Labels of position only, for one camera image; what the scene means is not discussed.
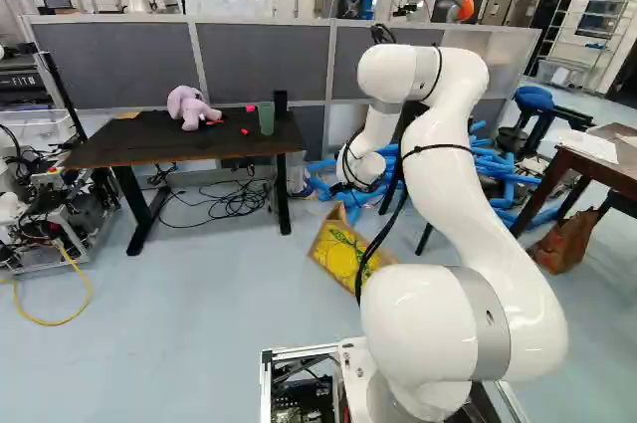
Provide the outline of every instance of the cardboard box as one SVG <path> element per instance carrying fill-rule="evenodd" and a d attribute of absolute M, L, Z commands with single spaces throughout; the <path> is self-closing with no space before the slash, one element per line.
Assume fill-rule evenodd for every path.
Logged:
<path fill-rule="evenodd" d="M 345 209 L 342 203 L 338 203 L 325 217 L 309 255 L 354 294 L 358 263 L 368 245 L 369 241 L 346 223 Z M 390 253 L 378 249 L 367 262 L 362 277 L 363 286 L 375 271 L 396 262 Z"/>

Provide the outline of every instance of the blue stool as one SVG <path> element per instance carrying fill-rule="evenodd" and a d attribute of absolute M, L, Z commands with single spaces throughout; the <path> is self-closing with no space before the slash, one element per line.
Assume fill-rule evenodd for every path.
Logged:
<path fill-rule="evenodd" d="M 497 143 L 503 151 L 512 152 L 520 158 L 537 151 L 539 142 L 555 118 L 555 104 L 552 93 L 540 87 L 519 87 L 514 101 L 520 109 L 520 117 L 513 127 L 499 129 Z M 538 116 L 537 124 L 531 134 L 526 134 L 524 128 L 535 115 Z"/>

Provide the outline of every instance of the stuffed animal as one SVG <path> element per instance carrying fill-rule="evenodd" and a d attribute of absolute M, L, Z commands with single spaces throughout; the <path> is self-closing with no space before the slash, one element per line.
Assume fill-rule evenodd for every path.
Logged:
<path fill-rule="evenodd" d="M 168 95 L 168 113 L 173 119 L 183 117 L 184 131 L 194 131 L 199 127 L 199 117 L 207 121 L 216 121 L 221 118 L 221 111 L 207 105 L 201 92 L 191 87 L 180 86 Z"/>

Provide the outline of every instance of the wooden table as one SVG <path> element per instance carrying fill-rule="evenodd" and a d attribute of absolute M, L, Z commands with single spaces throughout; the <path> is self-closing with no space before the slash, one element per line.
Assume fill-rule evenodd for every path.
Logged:
<path fill-rule="evenodd" d="M 171 193 L 161 187 L 150 206 L 141 193 L 132 166 L 161 162 L 226 159 L 246 156 L 276 156 L 275 189 L 279 204 L 281 233 L 292 232 L 288 209 L 286 153 L 304 149 L 301 132 L 290 112 L 275 120 L 275 132 L 264 136 L 260 132 L 256 112 L 243 107 L 224 108 L 224 122 L 210 126 L 200 123 L 196 131 L 181 129 L 181 120 L 173 120 L 167 111 L 143 111 L 133 118 L 113 119 L 64 162 L 67 169 L 110 167 L 117 178 L 137 227 L 126 253 L 138 255 Z"/>
<path fill-rule="evenodd" d="M 618 133 L 624 136 L 637 136 L 637 129 L 613 122 L 591 129 L 589 133 L 615 143 L 618 164 L 559 145 L 557 154 L 546 168 L 544 179 L 511 226 L 511 233 L 514 236 L 518 237 L 524 231 L 569 169 L 580 173 L 581 177 L 559 207 L 557 219 L 566 215 L 592 180 L 601 182 L 625 197 L 637 201 L 637 148 L 616 136 Z"/>

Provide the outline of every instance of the red object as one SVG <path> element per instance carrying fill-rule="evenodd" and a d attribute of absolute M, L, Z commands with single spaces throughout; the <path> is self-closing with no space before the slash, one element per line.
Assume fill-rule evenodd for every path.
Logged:
<path fill-rule="evenodd" d="M 458 12 L 458 20 L 467 20 L 474 14 L 474 0 L 463 0 Z"/>

